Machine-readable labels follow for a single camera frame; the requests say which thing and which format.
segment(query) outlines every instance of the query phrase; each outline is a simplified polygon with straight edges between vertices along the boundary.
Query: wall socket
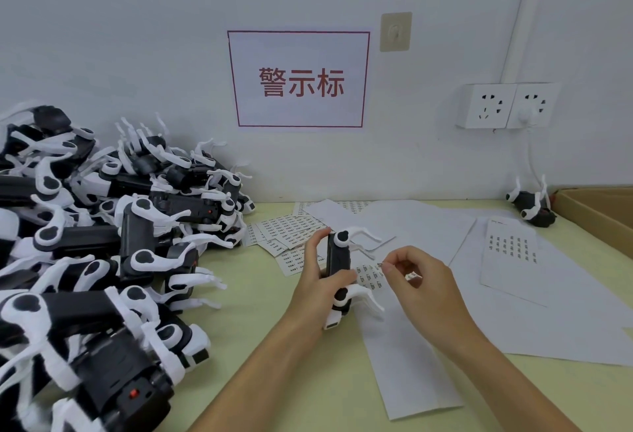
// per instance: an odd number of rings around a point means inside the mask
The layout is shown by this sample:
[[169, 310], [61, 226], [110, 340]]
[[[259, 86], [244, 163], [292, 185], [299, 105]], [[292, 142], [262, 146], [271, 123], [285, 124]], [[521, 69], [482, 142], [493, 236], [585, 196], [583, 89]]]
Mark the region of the wall socket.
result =
[[527, 127], [528, 123], [525, 119], [531, 117], [533, 110], [536, 110], [534, 126], [546, 127], [550, 124], [560, 89], [559, 83], [517, 84], [515, 100], [506, 127], [508, 129]]
[[465, 129], [503, 129], [516, 84], [468, 84], [463, 88], [457, 125]]

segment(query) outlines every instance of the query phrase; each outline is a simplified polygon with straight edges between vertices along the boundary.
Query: power cord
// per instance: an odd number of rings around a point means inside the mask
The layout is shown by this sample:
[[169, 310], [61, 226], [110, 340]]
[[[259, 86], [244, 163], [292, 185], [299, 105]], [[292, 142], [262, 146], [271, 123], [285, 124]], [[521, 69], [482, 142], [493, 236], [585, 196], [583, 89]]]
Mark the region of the power cord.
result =
[[548, 194], [548, 185], [545, 182], [545, 174], [539, 177], [539, 174], [536, 172], [536, 168], [534, 168], [534, 159], [532, 153], [532, 132], [534, 131], [534, 127], [536, 125], [536, 119], [538, 118], [538, 112], [536, 107], [533, 107], [531, 110], [524, 109], [519, 113], [519, 120], [522, 124], [526, 125], [526, 133], [527, 133], [527, 163], [530, 166], [530, 172], [536, 179], [536, 182], [541, 185], [541, 196], [545, 198], [545, 203], [549, 210], [551, 210], [550, 203], [550, 195]]

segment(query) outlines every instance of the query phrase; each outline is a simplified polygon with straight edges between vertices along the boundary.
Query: left hand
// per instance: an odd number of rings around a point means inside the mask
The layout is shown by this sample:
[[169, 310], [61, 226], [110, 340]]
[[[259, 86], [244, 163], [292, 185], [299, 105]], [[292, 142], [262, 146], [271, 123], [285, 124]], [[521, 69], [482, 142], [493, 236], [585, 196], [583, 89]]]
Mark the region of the left hand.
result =
[[294, 328], [309, 349], [314, 347], [323, 333], [323, 325], [334, 303], [334, 294], [338, 289], [352, 284], [357, 277], [354, 270], [341, 270], [330, 277], [321, 278], [317, 245], [331, 231], [330, 228], [318, 230], [306, 242], [303, 272], [281, 320], [281, 323]]

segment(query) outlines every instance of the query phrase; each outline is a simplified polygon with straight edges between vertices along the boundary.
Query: pile of robot toys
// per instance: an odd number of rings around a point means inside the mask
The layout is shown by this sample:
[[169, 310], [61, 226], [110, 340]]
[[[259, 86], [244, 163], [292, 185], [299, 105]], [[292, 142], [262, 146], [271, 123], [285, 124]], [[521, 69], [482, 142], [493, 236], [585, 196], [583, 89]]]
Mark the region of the pile of robot toys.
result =
[[[26, 115], [26, 119], [14, 117]], [[0, 117], [0, 429], [151, 431], [173, 388], [209, 357], [179, 314], [219, 304], [226, 288], [197, 265], [233, 248], [255, 209], [198, 143], [168, 143], [165, 124], [117, 124], [117, 147], [41, 105]]]

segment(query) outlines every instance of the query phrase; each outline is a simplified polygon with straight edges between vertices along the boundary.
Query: desk surface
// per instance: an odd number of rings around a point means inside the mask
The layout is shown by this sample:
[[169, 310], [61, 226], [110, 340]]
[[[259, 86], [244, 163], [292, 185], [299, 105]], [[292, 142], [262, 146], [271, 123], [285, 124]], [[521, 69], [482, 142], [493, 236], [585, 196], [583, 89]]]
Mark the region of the desk surface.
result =
[[[439, 207], [508, 209], [492, 200], [431, 201]], [[258, 204], [249, 222], [292, 213], [293, 204]], [[539, 232], [633, 307], [633, 260], [559, 217]], [[176, 389], [160, 432], [183, 432], [216, 396], [283, 314], [299, 278], [285, 277], [258, 246], [207, 252], [201, 265], [228, 290], [199, 286], [194, 295], [222, 302], [221, 310], [187, 311], [211, 339], [211, 360], [187, 374]], [[633, 427], [633, 367], [509, 356], [583, 431], [629, 431]], [[297, 370], [271, 430], [278, 432], [394, 431], [479, 432], [500, 430], [468, 379], [444, 360], [465, 407], [389, 422], [358, 324], [348, 319], [328, 331]]]

